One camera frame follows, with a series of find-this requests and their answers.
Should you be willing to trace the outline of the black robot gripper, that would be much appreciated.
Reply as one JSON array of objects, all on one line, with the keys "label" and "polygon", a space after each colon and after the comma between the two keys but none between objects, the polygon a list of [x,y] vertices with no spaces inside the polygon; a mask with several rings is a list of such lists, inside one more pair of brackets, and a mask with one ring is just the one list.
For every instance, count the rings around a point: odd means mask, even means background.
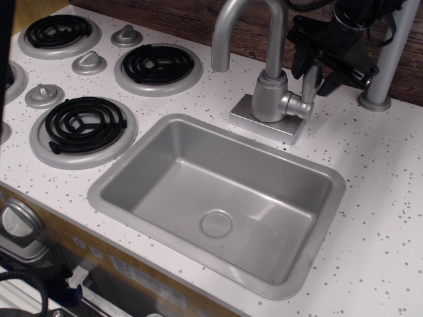
[{"label": "black robot gripper", "polygon": [[375,20],[371,9],[335,9],[330,21],[295,16],[287,35],[295,46],[293,77],[299,79],[316,59],[333,70],[319,96],[330,95],[344,83],[366,87],[379,72],[363,44],[363,35]]}]

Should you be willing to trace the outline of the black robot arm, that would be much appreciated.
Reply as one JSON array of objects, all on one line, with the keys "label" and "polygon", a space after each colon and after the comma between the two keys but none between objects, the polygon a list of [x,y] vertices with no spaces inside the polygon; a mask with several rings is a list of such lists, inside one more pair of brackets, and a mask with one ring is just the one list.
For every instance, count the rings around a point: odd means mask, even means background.
[{"label": "black robot arm", "polygon": [[[328,22],[297,15],[288,40],[295,46],[292,74],[295,79],[305,74],[317,60],[332,69],[332,73],[321,85],[317,94],[328,96],[340,85],[352,83],[366,88],[379,68],[364,47],[363,36],[367,35],[372,46],[382,48],[390,44],[397,27],[393,12],[402,9],[402,1],[337,1]],[[371,27],[375,21],[385,17],[391,37],[385,41],[371,38]]]}]

